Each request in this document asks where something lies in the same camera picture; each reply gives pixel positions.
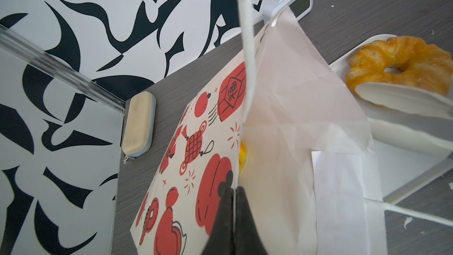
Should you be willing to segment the fake ring bread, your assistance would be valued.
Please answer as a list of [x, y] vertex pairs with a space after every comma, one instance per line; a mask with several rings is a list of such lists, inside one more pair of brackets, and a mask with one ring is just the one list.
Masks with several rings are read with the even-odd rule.
[[400, 36], [361, 47], [350, 59], [345, 81], [353, 93], [364, 83], [386, 83], [446, 96], [452, 75], [449, 52], [418, 37]]

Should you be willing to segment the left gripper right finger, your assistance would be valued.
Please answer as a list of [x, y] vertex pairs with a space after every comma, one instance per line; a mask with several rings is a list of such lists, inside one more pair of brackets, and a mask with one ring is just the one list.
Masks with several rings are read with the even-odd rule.
[[235, 254], [267, 255], [243, 187], [236, 189], [235, 205]]

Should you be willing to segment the fake twisted bread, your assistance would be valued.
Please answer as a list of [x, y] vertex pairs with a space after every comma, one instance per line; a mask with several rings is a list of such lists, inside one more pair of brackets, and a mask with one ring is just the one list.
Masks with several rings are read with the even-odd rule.
[[241, 142], [239, 150], [239, 172], [242, 172], [246, 160], [247, 160], [247, 147], [243, 142]]

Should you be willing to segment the red white paper bag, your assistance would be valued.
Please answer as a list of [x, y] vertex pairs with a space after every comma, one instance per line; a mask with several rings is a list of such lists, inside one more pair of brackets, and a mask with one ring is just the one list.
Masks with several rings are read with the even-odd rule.
[[[247, 160], [239, 172], [241, 142]], [[201, 255], [243, 187], [268, 255], [385, 255], [367, 116], [286, 7], [185, 107], [130, 234], [138, 255]]]

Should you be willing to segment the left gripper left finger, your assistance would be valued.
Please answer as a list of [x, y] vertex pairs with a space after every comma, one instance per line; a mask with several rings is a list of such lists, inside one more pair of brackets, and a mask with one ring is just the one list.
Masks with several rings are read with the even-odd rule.
[[234, 244], [234, 190], [228, 188], [223, 192], [219, 208], [202, 255], [233, 255]]

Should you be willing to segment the steel tongs white tips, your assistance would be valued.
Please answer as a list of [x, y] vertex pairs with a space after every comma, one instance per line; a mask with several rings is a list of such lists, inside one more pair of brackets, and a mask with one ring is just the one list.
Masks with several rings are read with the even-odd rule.
[[374, 139], [441, 159], [453, 155], [451, 90], [443, 96], [416, 87], [364, 83], [355, 91]]

